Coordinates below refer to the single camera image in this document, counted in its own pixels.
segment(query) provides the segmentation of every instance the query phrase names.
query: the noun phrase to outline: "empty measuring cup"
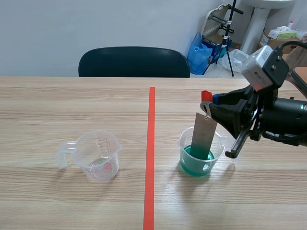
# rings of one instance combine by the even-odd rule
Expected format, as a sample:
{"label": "empty measuring cup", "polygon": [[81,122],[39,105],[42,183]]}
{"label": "empty measuring cup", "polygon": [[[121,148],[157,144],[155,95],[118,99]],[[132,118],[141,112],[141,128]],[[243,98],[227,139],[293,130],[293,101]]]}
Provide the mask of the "empty measuring cup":
{"label": "empty measuring cup", "polygon": [[105,182],[118,172],[118,153],[121,149],[112,133],[92,131],[76,141],[62,143],[57,160],[60,168],[66,168],[65,155],[69,153],[91,180]]}
{"label": "empty measuring cup", "polygon": [[215,132],[208,159],[200,160],[190,155],[193,131],[194,127],[186,129],[177,141],[177,145],[180,147],[180,163],[184,171],[188,174],[193,176],[206,176],[211,172],[211,169],[226,149],[233,145],[235,139],[232,137],[222,137]]}

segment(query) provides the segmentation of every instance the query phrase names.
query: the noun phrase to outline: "robotic arm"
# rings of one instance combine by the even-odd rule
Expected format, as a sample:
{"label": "robotic arm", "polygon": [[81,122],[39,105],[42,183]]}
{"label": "robotic arm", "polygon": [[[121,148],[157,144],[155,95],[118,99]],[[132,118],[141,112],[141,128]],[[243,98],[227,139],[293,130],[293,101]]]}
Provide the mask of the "robotic arm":
{"label": "robotic arm", "polygon": [[[294,43],[307,49],[303,43],[287,42],[274,50],[264,46],[250,55],[242,67],[248,87],[214,96],[202,92],[201,109],[236,139],[227,157],[236,158],[248,137],[259,141],[263,136],[288,145],[307,146],[307,102],[278,98],[278,89],[289,72],[282,49]],[[297,76],[293,79],[306,97],[305,83]]]}

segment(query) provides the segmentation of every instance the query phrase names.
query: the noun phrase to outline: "sink pedestal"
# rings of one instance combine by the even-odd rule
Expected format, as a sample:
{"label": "sink pedestal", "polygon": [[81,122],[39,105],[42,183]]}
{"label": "sink pedestal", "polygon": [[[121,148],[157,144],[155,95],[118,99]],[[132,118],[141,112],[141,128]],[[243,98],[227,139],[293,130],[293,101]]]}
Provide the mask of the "sink pedestal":
{"label": "sink pedestal", "polygon": [[254,53],[260,41],[262,31],[271,9],[255,7],[253,17],[248,26],[248,31],[242,43],[241,50],[248,55]]}

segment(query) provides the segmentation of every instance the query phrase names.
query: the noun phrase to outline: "white sink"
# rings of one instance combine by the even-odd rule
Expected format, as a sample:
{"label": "white sink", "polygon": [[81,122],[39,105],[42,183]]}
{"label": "white sink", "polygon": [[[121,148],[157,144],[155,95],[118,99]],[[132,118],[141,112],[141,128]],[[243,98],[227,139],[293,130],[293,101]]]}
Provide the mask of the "white sink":
{"label": "white sink", "polygon": [[295,0],[243,0],[247,5],[266,8],[266,9],[280,9],[290,6]]}
{"label": "white sink", "polygon": [[248,25],[248,31],[241,46],[241,50],[244,53],[252,54],[257,49],[270,10],[288,7],[295,0],[243,0],[243,2],[255,7],[253,17]]}

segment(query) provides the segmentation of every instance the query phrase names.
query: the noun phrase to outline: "black stand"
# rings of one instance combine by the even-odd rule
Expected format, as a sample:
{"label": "black stand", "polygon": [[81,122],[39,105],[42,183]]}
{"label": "black stand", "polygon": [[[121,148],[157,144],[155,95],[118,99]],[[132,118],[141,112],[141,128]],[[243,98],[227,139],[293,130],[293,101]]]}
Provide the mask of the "black stand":
{"label": "black stand", "polygon": [[216,60],[216,63],[217,64],[217,61],[218,59],[220,58],[220,55],[221,55],[221,52],[222,52],[222,49],[223,48],[226,48],[226,52],[227,52],[227,56],[228,56],[228,61],[229,61],[229,65],[230,65],[230,69],[231,69],[231,74],[232,76],[234,76],[234,72],[232,70],[232,66],[231,66],[231,62],[230,62],[230,57],[229,57],[229,31],[231,30],[230,29],[230,25],[231,25],[231,21],[232,21],[232,17],[234,15],[234,12],[237,12],[239,14],[243,14],[243,12],[241,10],[238,10],[235,8],[236,6],[236,0],[234,0],[233,2],[233,5],[232,6],[229,6],[229,8],[231,9],[231,12],[230,12],[230,16],[229,16],[229,20],[227,21],[227,27],[226,27],[226,32],[225,32],[225,36],[223,38],[223,42],[222,42],[222,45],[220,46],[219,50],[216,52],[216,55],[212,58],[212,61],[209,63],[209,65],[207,66],[206,70],[204,71],[203,75],[205,74],[205,72],[207,71],[207,69],[209,68],[209,66],[213,63],[213,60],[216,58],[216,56],[218,55],[218,58]]}

